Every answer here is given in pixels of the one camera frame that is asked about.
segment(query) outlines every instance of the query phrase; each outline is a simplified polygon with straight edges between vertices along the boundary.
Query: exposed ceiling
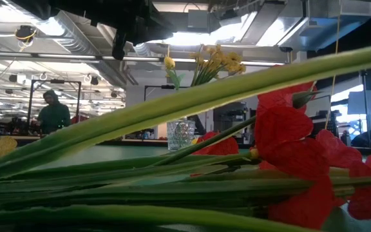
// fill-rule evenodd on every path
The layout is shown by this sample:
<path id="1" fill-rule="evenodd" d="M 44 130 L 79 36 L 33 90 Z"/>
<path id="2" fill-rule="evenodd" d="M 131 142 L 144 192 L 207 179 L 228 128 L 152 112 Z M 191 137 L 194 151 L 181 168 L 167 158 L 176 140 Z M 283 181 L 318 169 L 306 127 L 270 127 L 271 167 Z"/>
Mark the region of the exposed ceiling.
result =
<path id="1" fill-rule="evenodd" d="M 236 52 L 244 61 L 251 63 L 247 72 L 256 72 L 276 63 L 288 63 L 296 58 L 298 50 L 308 50 L 313 46 L 320 48 L 331 43 L 334 37 L 331 30 L 337 22 L 335 10 L 331 7 L 335 0 L 310 0 L 310 11 L 307 10 L 306 2 L 196 0 L 187 3 L 183 0 L 156 0 L 154 5 L 162 11 L 162 16 L 177 27 L 178 33 L 164 41 L 151 41 L 137 46 L 127 43 L 124 50 L 126 55 L 132 57 L 162 58 L 170 49 L 171 57 L 188 59 L 191 52 L 200 50 L 200 44 L 220 43 L 224 52 Z M 94 55 L 95 59 L 54 59 L 53 55 L 52 60 L 45 61 L 32 58 L 24 60 L 20 57 L 7 59 L 0 56 L 0 106 L 3 106 L 0 107 L 0 116 L 26 115 L 31 80 L 80 81 L 80 111 L 86 115 L 99 115 L 124 107 L 124 89 L 127 85 L 167 84 L 166 72 L 161 62 L 98 59 L 101 55 L 111 55 L 116 29 L 103 24 L 92 26 L 91 20 L 68 12 L 60 12 L 57 16 L 42 21 L 11 3 L 9 0 L 0 1 L 0 52 L 32 53 L 32 56 Z M 236 20 L 234 24 L 224 25 L 224 21 L 220 22 L 226 10 L 234 10 L 237 14 L 233 18 Z M 354 23 L 352 17 L 344 17 L 349 22 L 343 25 L 348 31 L 342 32 L 341 36 L 354 29 L 350 27 Z M 355 21 L 360 23 L 354 26 L 369 18 L 370 14 L 355 17 Z M 320 31 L 302 37 L 300 33 L 309 29 L 308 19 L 318 22 Z M 15 31 L 24 25 L 37 31 L 32 43 L 23 43 L 14 36 Z M 325 34 L 326 39 L 322 40 L 321 34 Z M 277 45 L 291 46 L 294 51 L 291 54 L 282 52 Z M 178 73 L 185 74 L 182 85 L 189 85 L 195 64 L 179 61 L 176 69 Z M 11 75 L 21 77 L 20 81 L 10 81 Z M 220 72 L 221 75 L 226 76 L 227 73 Z M 98 85 L 90 83 L 92 77 L 99 77 Z M 37 115 L 44 106 L 42 93 L 49 89 L 61 89 L 61 101 L 68 104 L 71 112 L 76 111 L 76 84 L 37 82 L 35 85 L 38 90 L 33 94 L 35 104 L 32 115 Z M 116 93 L 117 96 L 111 97 L 111 93 Z"/>

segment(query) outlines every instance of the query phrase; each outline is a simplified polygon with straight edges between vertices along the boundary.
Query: clear glass vase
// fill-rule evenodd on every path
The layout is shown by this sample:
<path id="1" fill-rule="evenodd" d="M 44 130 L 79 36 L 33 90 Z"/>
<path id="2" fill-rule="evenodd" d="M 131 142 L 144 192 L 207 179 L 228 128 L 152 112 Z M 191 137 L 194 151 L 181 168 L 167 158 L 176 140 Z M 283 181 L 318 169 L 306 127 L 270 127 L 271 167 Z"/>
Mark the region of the clear glass vase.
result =
<path id="1" fill-rule="evenodd" d="M 190 146 L 194 139 L 195 121 L 178 119 L 167 122 L 168 150 L 176 151 Z"/>

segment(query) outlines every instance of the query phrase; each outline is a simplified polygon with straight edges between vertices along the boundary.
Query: metal beam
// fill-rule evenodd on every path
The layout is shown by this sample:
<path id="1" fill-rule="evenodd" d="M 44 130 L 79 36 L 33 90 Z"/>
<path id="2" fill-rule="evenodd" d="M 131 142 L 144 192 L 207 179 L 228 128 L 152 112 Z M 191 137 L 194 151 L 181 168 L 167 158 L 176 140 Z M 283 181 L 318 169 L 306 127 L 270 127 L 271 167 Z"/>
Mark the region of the metal beam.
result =
<path id="1" fill-rule="evenodd" d="M 63 55 L 47 53 L 26 53 L 26 52 L 0 52 L 0 60 L 16 61 L 38 61 L 38 62 L 63 62 L 63 63 L 97 63 L 99 61 L 115 61 L 110 55 Z M 195 63 L 194 59 L 173 58 L 177 63 Z M 123 61 L 136 62 L 164 62 L 164 57 L 124 57 Z M 283 65 L 269 61 L 242 61 L 246 66 L 274 66 Z"/>

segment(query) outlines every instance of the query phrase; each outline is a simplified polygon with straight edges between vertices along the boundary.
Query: person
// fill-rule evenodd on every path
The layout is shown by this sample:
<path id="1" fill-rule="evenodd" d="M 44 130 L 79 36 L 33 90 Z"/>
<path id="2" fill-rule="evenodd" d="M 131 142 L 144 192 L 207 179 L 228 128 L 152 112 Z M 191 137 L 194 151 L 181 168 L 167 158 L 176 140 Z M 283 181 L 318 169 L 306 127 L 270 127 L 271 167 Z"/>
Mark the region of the person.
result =
<path id="1" fill-rule="evenodd" d="M 59 102 L 57 94 L 53 90 L 48 90 L 43 97 L 48 103 L 38 115 L 43 134 L 47 135 L 69 126 L 71 124 L 70 111 L 66 105 Z"/>

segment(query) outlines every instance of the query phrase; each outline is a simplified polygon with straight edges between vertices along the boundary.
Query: ceiling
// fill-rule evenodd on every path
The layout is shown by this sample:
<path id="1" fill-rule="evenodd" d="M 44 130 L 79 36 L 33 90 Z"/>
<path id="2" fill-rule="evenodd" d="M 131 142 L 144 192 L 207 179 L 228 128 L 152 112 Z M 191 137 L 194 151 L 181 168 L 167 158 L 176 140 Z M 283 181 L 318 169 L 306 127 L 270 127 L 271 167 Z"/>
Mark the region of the ceiling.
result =
<path id="1" fill-rule="evenodd" d="M 265 4 L 271 2 L 277 2 L 278 7 L 271 8 L 272 10 L 262 14 L 267 10 Z M 325 0 L 325 2 L 329 5 L 331 0 Z M 170 50 L 171 57 L 189 58 L 191 52 L 200 51 L 201 43 L 213 46 L 220 43 L 224 52 L 236 52 L 243 57 L 244 61 L 261 61 L 261 64 L 253 63 L 247 67 L 247 72 L 256 72 L 276 63 L 287 63 L 290 59 L 296 58 L 297 49 L 301 50 L 304 46 L 312 44 L 312 42 L 299 44 L 295 37 L 291 37 L 284 44 L 285 46 L 289 46 L 290 43 L 294 44 L 295 49 L 291 55 L 282 52 L 278 46 L 273 46 L 306 19 L 305 5 L 300 0 L 266 2 L 230 0 L 226 3 L 217 0 L 196 0 L 193 4 L 181 0 L 156 0 L 154 4 L 162 11 L 161 15 L 173 23 L 179 32 L 165 41 L 151 41 L 139 46 L 127 43 L 124 47 L 126 55 L 164 57 Z M 205 32 L 196 33 L 194 32 L 196 28 L 190 27 L 190 15 L 196 13 L 192 10 L 198 9 L 201 10 L 197 12 L 198 14 L 206 10 L 210 11 L 208 15 L 210 23 Z M 229 9 L 235 9 L 241 22 L 221 27 L 219 17 L 222 12 Z M 327 12 L 326 15 L 318 12 L 318 17 L 328 18 Z M 24 25 L 36 30 L 30 44 L 24 44 L 14 36 L 15 31 Z M 0 5 L 0 52 L 111 55 L 115 32 L 114 28 L 103 24 L 92 26 L 89 19 L 68 12 L 60 12 L 48 21 L 42 21 L 15 5 L 14 7 Z M 258 38 L 257 43 L 252 42 L 253 37 Z M 88 116 L 100 115 L 125 107 L 124 89 L 126 86 L 167 84 L 162 63 L 98 59 L 82 61 L 72 58 L 54 61 L 36 59 L 25 61 L 20 57 L 10 59 L 0 57 L 0 117 L 26 116 L 32 80 L 36 81 L 34 88 L 38 86 L 33 92 L 32 115 L 37 115 L 44 106 L 42 94 L 50 89 L 62 90 L 60 100 L 70 107 L 71 114 L 77 110 L 78 87 L 76 84 L 42 83 L 38 80 L 81 82 L 80 111 Z M 188 86 L 193 78 L 195 64 L 177 62 L 176 69 L 178 73 L 185 74 L 182 86 Z M 12 75 L 16 75 L 19 81 L 12 82 L 12 78 L 10 81 Z M 227 73 L 220 72 L 220 76 L 222 75 L 226 76 Z M 91 80 L 95 77 L 98 77 L 98 85 L 91 84 Z M 117 96 L 112 97 L 111 93 L 116 93 Z"/>

